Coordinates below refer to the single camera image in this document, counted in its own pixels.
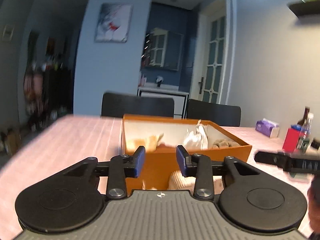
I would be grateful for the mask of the person's right hand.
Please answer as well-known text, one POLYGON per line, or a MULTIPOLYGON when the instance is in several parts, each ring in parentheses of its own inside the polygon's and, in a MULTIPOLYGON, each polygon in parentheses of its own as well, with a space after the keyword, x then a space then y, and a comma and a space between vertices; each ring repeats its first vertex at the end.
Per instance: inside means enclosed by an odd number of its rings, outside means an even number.
POLYGON ((312 234, 309 239, 319 239, 319 176, 315 176, 308 189, 309 224, 312 234))

